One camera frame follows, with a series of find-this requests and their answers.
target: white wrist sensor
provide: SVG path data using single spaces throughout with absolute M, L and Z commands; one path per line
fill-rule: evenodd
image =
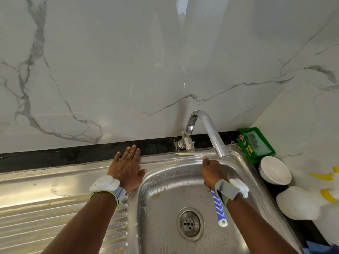
M 115 196 L 117 206 L 126 195 L 126 190 L 120 187 L 120 181 L 111 175 L 99 177 L 90 187 L 91 197 L 97 192 L 110 192 Z

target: stainless steel sink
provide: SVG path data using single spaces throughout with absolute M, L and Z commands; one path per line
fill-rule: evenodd
M 249 186 L 248 202 L 300 252 L 254 167 L 238 145 L 227 150 L 226 158 L 210 158 Z M 228 226 L 218 226 L 201 161 L 199 155 L 143 156 L 140 166 L 147 174 L 113 215 L 100 253 L 249 253 L 226 209 Z M 85 205 L 90 185 L 109 165 L 104 161 L 0 174 L 0 253 L 40 253 Z

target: marble wall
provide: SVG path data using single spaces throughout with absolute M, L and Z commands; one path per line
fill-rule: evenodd
M 0 0 L 0 153 L 180 135 L 195 109 L 250 126 L 338 37 L 338 5 Z
M 339 166 L 339 39 L 319 50 L 258 118 L 258 127 L 292 172 L 291 185 L 336 188 L 308 173 Z M 339 245 L 339 203 L 322 207 L 314 221 L 325 239 Z

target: white bottle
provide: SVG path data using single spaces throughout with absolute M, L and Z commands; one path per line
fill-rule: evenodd
M 315 220 L 320 216 L 320 208 L 339 200 L 339 189 L 308 191 L 291 186 L 277 195 L 279 209 L 294 220 Z

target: faucet spout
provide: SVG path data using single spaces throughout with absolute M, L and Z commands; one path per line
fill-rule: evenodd
M 200 118 L 202 123 L 207 131 L 208 136 L 212 142 L 212 145 L 217 152 L 220 158 L 229 156 L 229 153 L 224 145 L 219 133 L 216 131 L 215 125 L 210 118 L 210 116 L 203 110 L 194 111 L 189 117 L 189 122 L 187 123 L 185 131 L 182 132 L 182 138 L 178 142 L 178 145 L 181 149 L 186 149 L 187 151 L 193 151 L 194 145 L 191 139 L 191 135 L 194 129 L 194 125 L 197 119 Z

